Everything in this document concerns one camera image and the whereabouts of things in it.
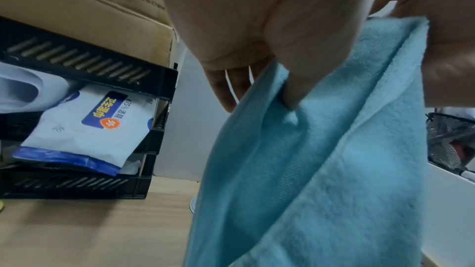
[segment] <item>teal cloth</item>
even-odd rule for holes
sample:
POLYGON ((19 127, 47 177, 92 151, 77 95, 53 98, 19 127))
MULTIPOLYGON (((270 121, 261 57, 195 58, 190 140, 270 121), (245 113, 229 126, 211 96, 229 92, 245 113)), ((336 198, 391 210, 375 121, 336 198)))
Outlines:
POLYGON ((368 20, 295 111, 270 66, 215 142, 184 266, 419 266, 427 31, 424 18, 368 20))

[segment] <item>slotted vent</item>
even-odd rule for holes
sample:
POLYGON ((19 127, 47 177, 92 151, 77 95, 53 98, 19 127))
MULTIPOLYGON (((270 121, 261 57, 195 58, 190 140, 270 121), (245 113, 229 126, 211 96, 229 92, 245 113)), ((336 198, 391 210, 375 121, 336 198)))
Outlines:
POLYGON ((31 38, 7 48, 8 53, 20 54, 23 57, 36 60, 48 60, 51 64, 61 64, 64 67, 83 70, 97 76, 107 76, 117 81, 126 81, 130 84, 138 83, 151 70, 132 64, 125 65, 121 61, 78 49, 67 49, 65 45, 54 45, 51 41, 40 41, 31 38))
POLYGON ((55 178, 25 178, 15 184, 17 189, 34 191, 48 190, 114 190, 128 182, 125 178, 101 177, 55 177, 55 178))

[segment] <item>orange sticker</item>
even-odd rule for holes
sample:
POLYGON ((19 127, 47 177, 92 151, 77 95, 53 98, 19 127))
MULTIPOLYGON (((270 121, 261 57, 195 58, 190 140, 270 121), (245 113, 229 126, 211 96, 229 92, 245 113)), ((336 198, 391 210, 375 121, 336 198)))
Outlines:
POLYGON ((120 122, 115 118, 104 118, 100 120, 100 124, 108 130, 113 130, 119 127, 120 122))

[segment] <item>wood grain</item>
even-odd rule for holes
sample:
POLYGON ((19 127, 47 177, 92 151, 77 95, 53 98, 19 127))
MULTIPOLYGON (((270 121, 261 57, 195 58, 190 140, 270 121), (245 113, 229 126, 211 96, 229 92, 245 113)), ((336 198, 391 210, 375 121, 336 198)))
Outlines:
POLYGON ((2 267, 179 267, 199 185, 154 178, 145 200, 7 200, 2 267))

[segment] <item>black storage rack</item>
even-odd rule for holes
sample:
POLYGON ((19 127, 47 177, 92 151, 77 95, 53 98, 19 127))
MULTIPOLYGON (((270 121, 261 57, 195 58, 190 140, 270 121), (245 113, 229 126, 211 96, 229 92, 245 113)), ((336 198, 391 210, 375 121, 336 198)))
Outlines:
MULTIPOLYGON (((104 174, 52 163, 0 169, 0 198, 144 199, 160 151, 169 104, 178 78, 174 68, 0 17, 0 62, 46 72, 84 84, 96 84, 168 101, 154 126, 135 149, 142 154, 136 175, 104 174)), ((23 141, 41 112, 0 114, 0 140, 23 141)))

